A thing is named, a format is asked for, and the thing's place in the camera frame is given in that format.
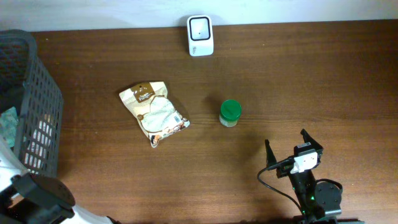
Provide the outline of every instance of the small jar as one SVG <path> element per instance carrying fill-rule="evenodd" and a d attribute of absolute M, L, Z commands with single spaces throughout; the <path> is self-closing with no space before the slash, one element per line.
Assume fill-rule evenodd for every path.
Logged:
<path fill-rule="evenodd" d="M 220 122 L 226 127 L 233 127 L 241 117 L 242 106 L 236 100 L 227 100 L 221 105 Z"/>

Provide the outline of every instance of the gray plastic basket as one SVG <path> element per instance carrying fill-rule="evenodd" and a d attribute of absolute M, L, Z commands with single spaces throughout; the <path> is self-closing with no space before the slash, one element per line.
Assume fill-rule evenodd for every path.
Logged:
<path fill-rule="evenodd" d="M 63 98 L 37 57 L 35 39 L 22 30 L 0 32 L 0 113 L 13 106 L 14 154 L 31 172 L 55 177 Z"/>

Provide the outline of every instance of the snack bag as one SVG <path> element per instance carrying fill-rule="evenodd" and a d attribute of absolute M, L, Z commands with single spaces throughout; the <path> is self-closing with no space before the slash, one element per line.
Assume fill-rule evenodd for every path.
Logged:
<path fill-rule="evenodd" d="M 137 118 L 153 148 L 163 138 L 181 131 L 190 124 L 167 99 L 164 82 L 137 84 L 124 90 L 119 96 L 126 108 Z"/>

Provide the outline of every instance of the wooden table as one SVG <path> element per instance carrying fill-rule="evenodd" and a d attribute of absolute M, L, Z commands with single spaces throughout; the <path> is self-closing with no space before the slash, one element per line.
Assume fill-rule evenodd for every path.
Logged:
<path fill-rule="evenodd" d="M 214 27 L 192 58 L 185 28 L 34 33 L 65 99 L 58 176 L 79 205 L 123 223 L 268 222 L 299 215 L 256 180 L 305 128 L 316 178 L 344 186 L 341 218 L 398 222 L 398 21 Z M 153 149 L 118 93 L 162 80 L 191 126 Z M 238 100 L 234 128 L 218 121 Z M 294 195 L 288 178 L 262 178 Z"/>

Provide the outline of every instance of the black cable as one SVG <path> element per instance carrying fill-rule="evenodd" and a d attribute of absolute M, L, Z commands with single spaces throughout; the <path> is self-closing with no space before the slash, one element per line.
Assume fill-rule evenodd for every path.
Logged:
<path fill-rule="evenodd" d="M 266 167 L 266 168 L 260 170 L 260 172 L 257 174 L 257 180 L 259 180 L 259 182 L 260 182 L 262 185 L 268 187 L 269 189 L 271 189 L 271 190 L 273 190 L 273 191 L 275 191 L 275 192 L 277 192 L 277 193 L 280 193 L 281 195 L 283 195 L 283 196 L 289 198 L 292 202 L 294 202 L 294 204 L 295 204 L 295 205 L 297 206 L 297 208 L 300 210 L 300 213 L 301 213 L 301 214 L 303 215 L 303 217 L 306 219 L 306 216 L 305 216 L 305 214 L 303 213 L 303 211 L 302 211 L 302 209 L 301 209 L 301 206 L 299 205 L 299 203 L 296 202 L 296 200 L 294 200 L 291 196 L 289 196 L 289 195 L 287 195 L 287 194 L 281 192 L 280 190 L 277 190 L 277 189 L 271 187 L 270 185 L 266 184 L 264 181 L 261 180 L 260 175 L 261 175 L 264 171 L 267 171 L 267 170 L 268 170 L 268 167 Z"/>

